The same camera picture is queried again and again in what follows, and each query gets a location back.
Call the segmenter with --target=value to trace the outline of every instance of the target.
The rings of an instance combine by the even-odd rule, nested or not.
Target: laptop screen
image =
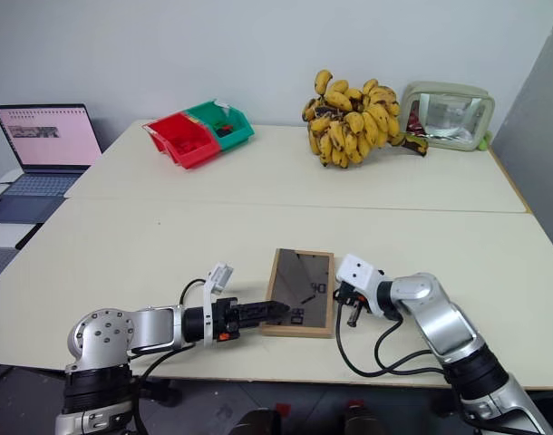
[[[82,104],[0,106],[0,124],[27,169],[78,169],[102,154]]]

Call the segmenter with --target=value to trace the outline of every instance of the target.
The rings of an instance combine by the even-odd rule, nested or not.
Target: laptop
[[[102,155],[83,104],[0,106],[0,126],[24,173],[0,197],[0,222],[44,222]]]

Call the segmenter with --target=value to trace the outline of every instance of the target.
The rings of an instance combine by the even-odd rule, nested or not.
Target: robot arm
[[[350,322],[362,306],[372,314],[396,320],[398,310],[411,315],[460,397],[462,418],[489,433],[514,428],[552,435],[553,429],[516,379],[502,368],[482,336],[453,304],[435,276],[416,274],[391,280],[356,256],[346,256],[337,280],[354,300]]]
[[[65,368],[64,406],[55,435],[119,434],[134,412],[138,385],[128,352],[136,355],[182,351],[199,340],[210,345],[240,336],[239,329],[282,317],[288,306],[273,301],[238,304],[237,298],[211,302],[225,287],[232,268],[217,264],[203,285],[203,306],[170,305],[140,311],[104,308],[87,314],[68,336],[75,362]]]

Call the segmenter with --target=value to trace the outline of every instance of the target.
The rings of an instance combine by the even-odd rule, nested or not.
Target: white table
[[[331,251],[336,260],[355,253],[390,276],[434,273],[507,370],[527,387],[553,388],[553,246],[528,213],[69,199],[0,276],[0,363],[62,369],[73,361],[66,336],[83,315],[172,305],[184,284],[219,260],[235,267],[224,296],[262,300],[277,247]],[[199,305],[198,293],[189,294],[189,305]],[[374,340],[390,324],[362,315],[356,330],[344,328],[358,366],[373,368]],[[383,358],[422,347],[408,323],[384,345]],[[134,368],[141,372],[151,361],[139,359]],[[444,384],[433,374],[360,378],[345,367],[334,339],[258,331],[177,355],[155,374]]]
[[[375,151],[358,168],[324,169],[303,127],[255,126],[249,143],[197,169],[176,167],[134,122],[68,198],[524,212],[489,152]]]

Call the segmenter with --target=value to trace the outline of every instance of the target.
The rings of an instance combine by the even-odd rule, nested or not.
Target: white wall
[[[85,102],[106,146],[138,118],[220,97],[299,124],[317,70],[401,92],[486,88],[506,116],[553,0],[0,0],[0,103]],[[0,174],[14,163],[0,132]]]

